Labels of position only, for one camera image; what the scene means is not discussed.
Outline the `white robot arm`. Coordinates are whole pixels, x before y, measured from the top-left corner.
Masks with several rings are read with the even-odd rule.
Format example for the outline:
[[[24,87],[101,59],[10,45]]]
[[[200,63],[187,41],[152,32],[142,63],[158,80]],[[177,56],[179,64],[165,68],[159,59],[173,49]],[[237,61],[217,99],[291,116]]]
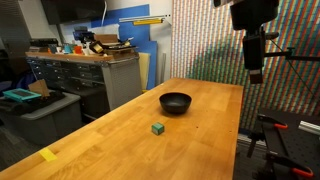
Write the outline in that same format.
[[[211,0],[213,7],[229,4],[232,26],[244,30],[244,66],[251,84],[262,84],[266,35],[263,24],[278,16],[279,0]]]

